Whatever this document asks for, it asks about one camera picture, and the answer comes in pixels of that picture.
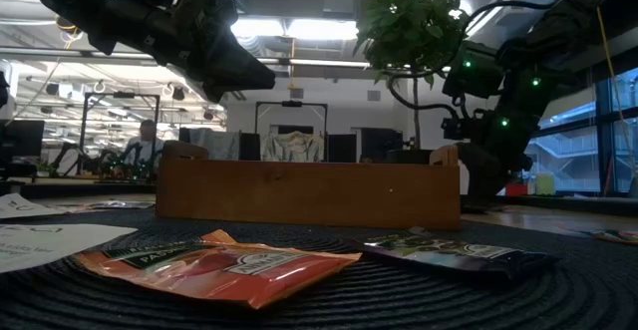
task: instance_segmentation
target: shirt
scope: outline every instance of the shirt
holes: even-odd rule
[[[151,152],[153,151],[153,143],[152,142],[148,142],[148,141],[142,141],[142,139],[140,137],[133,137],[129,140],[129,143],[127,144],[127,149],[131,146],[134,145],[136,143],[139,143],[140,146],[142,146],[142,150],[140,151],[140,162],[142,160],[144,161],[148,161],[151,159]],[[163,149],[163,141],[160,139],[156,140],[156,153],[158,151],[161,151]],[[127,156],[127,158],[124,160],[124,163],[126,165],[132,165],[133,162],[136,159],[136,151],[132,150],[129,155]],[[160,157],[156,157],[156,166],[158,166],[159,164],[159,159]]]

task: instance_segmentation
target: plant stem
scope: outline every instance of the plant stem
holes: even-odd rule
[[[417,67],[410,66],[410,72],[414,75],[418,73]],[[414,104],[419,105],[419,80],[413,79],[412,93],[414,96]],[[415,110],[415,149],[421,149],[421,120],[419,118],[419,111]]]

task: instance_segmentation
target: computer monitor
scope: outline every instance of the computer monitor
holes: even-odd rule
[[[6,123],[6,120],[0,120],[2,154],[13,158],[39,158],[42,153],[44,121],[13,121],[5,126]]]

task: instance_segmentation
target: hanging garment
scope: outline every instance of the hanging garment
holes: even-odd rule
[[[206,148],[210,160],[239,160],[238,133],[214,132],[209,129],[190,130],[190,142]]]
[[[323,162],[323,137],[294,132],[268,135],[261,143],[261,160],[266,162]]]

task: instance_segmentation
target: plastic wrapper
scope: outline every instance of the plastic wrapper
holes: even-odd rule
[[[200,241],[85,252],[76,259],[100,275],[147,288],[258,309],[340,271],[360,256],[237,243],[218,230]]]
[[[505,275],[509,279],[539,271],[557,257],[506,247],[436,239],[413,228],[399,234],[348,240],[357,249],[402,260],[473,273]]]

